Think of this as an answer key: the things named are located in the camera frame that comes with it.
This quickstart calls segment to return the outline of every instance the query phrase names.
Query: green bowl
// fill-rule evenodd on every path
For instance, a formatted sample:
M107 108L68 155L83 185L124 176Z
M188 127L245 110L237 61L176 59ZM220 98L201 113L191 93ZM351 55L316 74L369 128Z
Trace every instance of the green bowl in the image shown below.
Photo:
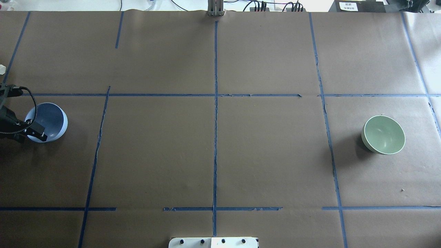
M406 143L406 136L400 124L381 115L371 117L364 124L361 138L369 150L384 155L401 151Z

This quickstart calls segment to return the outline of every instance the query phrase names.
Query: white metal bracket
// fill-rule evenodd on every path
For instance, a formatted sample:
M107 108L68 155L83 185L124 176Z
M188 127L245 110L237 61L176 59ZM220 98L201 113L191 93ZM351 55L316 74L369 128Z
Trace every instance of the white metal bracket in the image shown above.
M168 248L259 248L254 237L172 238Z
M208 0L209 16L222 16L224 13L224 0Z

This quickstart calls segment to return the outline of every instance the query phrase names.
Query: bowl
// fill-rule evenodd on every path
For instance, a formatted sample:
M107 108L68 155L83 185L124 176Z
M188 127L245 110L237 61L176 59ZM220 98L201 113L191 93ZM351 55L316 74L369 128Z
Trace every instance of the bowl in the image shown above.
M392 155L401 151L406 136L400 124L387 116L373 116L363 126L363 143L374 153Z
M33 136L28 138L39 143L51 142L59 139L67 129L66 113L56 104L45 102L37 105L37 117L35 121L45 128L45 134L48 136L46 141L41 141ZM26 119L34 117L35 107L26 115Z

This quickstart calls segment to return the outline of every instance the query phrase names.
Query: white label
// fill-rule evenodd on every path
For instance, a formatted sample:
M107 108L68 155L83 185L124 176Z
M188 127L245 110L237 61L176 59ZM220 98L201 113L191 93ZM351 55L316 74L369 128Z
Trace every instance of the white label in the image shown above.
M339 2L339 4L340 4L340 9L341 10L358 11L357 3L343 3L343 2Z

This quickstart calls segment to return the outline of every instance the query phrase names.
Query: white floor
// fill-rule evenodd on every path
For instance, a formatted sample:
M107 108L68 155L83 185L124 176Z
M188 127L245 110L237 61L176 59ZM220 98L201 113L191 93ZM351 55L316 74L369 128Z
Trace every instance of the white floor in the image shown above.
M121 0L11 0L16 11L118 11ZM174 0L181 7L192 10L207 10L207 0ZM147 10L152 7L152 0L122 0L122 10ZM171 0L156 0L151 10L181 11ZM242 11L248 1L239 0L235 3L225 3L227 10ZM267 0L267 2L284 3L286 0ZM302 0L300 1L309 12L327 12L333 0ZM270 11L281 11L283 5L268 4ZM432 0L430 10L440 12L441 7Z

